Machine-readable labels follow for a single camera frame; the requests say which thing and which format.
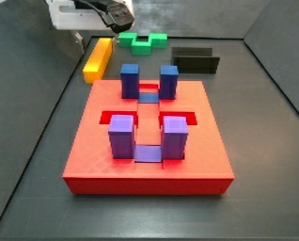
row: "yellow block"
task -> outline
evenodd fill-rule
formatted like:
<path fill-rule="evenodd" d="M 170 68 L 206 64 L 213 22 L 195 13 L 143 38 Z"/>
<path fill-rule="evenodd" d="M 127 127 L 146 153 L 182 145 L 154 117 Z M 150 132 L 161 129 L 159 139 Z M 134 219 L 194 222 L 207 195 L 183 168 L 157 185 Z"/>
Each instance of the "yellow block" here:
<path fill-rule="evenodd" d="M 103 78 L 113 52 L 113 39 L 100 38 L 83 70 L 84 81 L 87 84 L 94 84 L 96 80 Z"/>

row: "red base block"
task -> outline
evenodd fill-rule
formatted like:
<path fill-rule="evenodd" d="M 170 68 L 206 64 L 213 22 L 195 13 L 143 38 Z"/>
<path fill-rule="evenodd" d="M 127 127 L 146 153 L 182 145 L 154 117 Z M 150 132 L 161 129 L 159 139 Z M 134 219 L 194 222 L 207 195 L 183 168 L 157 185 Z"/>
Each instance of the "red base block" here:
<path fill-rule="evenodd" d="M 158 84 L 158 81 L 143 83 L 151 85 Z M 110 97 L 104 96 L 109 92 L 113 98 L 104 98 Z M 138 111 L 139 122 L 142 116 L 149 118 L 145 105 L 138 108 L 138 101 L 121 100 L 119 92 L 118 80 L 98 81 L 94 84 L 63 173 L 72 192 L 142 195 L 223 194 L 235 177 L 203 83 L 179 81 L 178 99 L 161 101 L 161 116 L 174 115 L 175 112 L 195 113 L 195 117 L 187 116 L 191 125 L 185 159 L 163 160 L 162 163 L 135 163 L 134 159 L 113 158 L 109 124 L 99 124 L 103 111 L 131 111 L 134 114 Z M 151 136 L 154 130 L 142 129 L 142 134 Z"/>

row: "green block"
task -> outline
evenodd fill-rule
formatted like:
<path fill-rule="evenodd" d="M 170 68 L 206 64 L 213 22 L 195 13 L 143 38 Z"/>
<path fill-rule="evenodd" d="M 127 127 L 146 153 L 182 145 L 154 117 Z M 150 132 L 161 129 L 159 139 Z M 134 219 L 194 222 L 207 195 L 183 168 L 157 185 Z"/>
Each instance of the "green block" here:
<path fill-rule="evenodd" d="M 154 48 L 167 47 L 167 34 L 151 33 L 149 40 L 151 41 Z"/>
<path fill-rule="evenodd" d="M 137 40 L 138 33 L 123 32 L 118 35 L 118 46 L 119 47 L 130 47 L 133 45 L 133 41 Z"/>
<path fill-rule="evenodd" d="M 133 41 L 133 54 L 134 55 L 151 55 L 153 54 L 153 46 L 150 41 Z"/>

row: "building blocks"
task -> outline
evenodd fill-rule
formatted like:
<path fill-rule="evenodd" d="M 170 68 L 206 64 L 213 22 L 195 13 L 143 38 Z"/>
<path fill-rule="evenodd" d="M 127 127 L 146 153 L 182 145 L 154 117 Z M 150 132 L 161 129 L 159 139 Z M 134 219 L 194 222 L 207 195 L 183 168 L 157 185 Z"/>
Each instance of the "building blocks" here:
<path fill-rule="evenodd" d="M 186 117 L 163 117 L 162 158 L 183 159 L 189 135 Z"/>
<path fill-rule="evenodd" d="M 171 64 L 181 73 L 217 73 L 221 57 L 213 56 L 213 48 L 173 48 Z"/>
<path fill-rule="evenodd" d="M 133 115 L 114 115 L 110 123 L 110 141 L 115 159 L 135 158 L 135 124 Z"/>
<path fill-rule="evenodd" d="M 153 43 L 154 48 L 166 48 L 167 47 L 167 34 L 151 33 L 149 40 Z"/>
<path fill-rule="evenodd" d="M 179 71 L 177 66 L 161 66 L 161 100 L 174 100 L 177 94 Z"/>
<path fill-rule="evenodd" d="M 98 40 L 95 50 L 86 63 L 83 74 L 87 84 L 94 84 L 96 80 L 103 78 L 106 67 L 114 52 L 114 43 L 110 38 L 100 38 Z"/>
<path fill-rule="evenodd" d="M 138 33 L 125 32 L 118 35 L 118 46 L 131 47 L 134 55 L 149 56 L 153 48 L 167 47 L 167 34 L 151 33 L 147 41 L 142 41 L 138 40 Z"/>
<path fill-rule="evenodd" d="M 71 191 L 75 194 L 223 194 L 235 176 L 203 83 L 179 81 L 175 99 L 161 100 L 158 104 L 123 99 L 123 85 L 123 80 L 100 80 L 94 84 L 63 173 Z M 139 92 L 149 89 L 161 91 L 161 81 L 141 80 Z M 106 120 L 118 122 L 121 116 L 130 116 L 127 133 L 131 134 L 134 126 L 134 158 L 114 157 L 111 142 L 118 143 L 110 132 L 115 129 L 111 120 L 100 121 L 104 113 Z M 131 146 L 122 143 L 129 151 Z M 165 158 L 165 152 L 175 159 Z"/>
<path fill-rule="evenodd" d="M 161 102 L 158 93 L 141 93 L 139 94 L 139 103 L 153 103 L 158 104 Z"/>
<path fill-rule="evenodd" d="M 135 162 L 159 163 L 162 162 L 161 146 L 137 145 Z"/>
<path fill-rule="evenodd" d="M 123 32 L 118 35 L 118 46 L 130 47 L 133 45 L 133 41 L 137 40 L 138 33 Z"/>
<path fill-rule="evenodd" d="M 137 56 L 153 55 L 153 44 L 150 40 L 149 41 L 134 40 L 131 49 L 133 49 L 133 54 Z"/>
<path fill-rule="evenodd" d="M 122 98 L 139 98 L 139 65 L 123 64 L 121 70 Z"/>

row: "blue block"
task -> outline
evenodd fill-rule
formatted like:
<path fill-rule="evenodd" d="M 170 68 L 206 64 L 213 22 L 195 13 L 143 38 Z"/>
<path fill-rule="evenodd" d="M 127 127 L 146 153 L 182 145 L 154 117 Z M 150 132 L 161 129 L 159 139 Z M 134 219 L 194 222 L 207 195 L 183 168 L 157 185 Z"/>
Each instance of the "blue block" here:
<path fill-rule="evenodd" d="M 157 104 L 161 102 L 158 93 L 141 93 L 139 94 L 139 103 Z"/>
<path fill-rule="evenodd" d="M 186 117 L 165 117 L 162 127 L 163 159 L 183 159 L 187 135 Z"/>
<path fill-rule="evenodd" d="M 114 115 L 109 135 L 115 159 L 135 158 L 135 124 L 134 116 Z"/>
<path fill-rule="evenodd" d="M 121 73 L 139 74 L 139 64 L 123 64 Z"/>
<path fill-rule="evenodd" d="M 122 98 L 139 98 L 139 64 L 123 64 L 121 70 Z"/>
<path fill-rule="evenodd" d="M 161 146 L 137 145 L 135 162 L 145 162 L 145 163 L 162 162 Z"/>
<path fill-rule="evenodd" d="M 179 71 L 178 66 L 161 66 L 161 99 L 174 100 L 177 95 Z"/>
<path fill-rule="evenodd" d="M 178 66 L 174 66 L 174 65 L 161 65 L 161 74 L 179 76 Z"/>

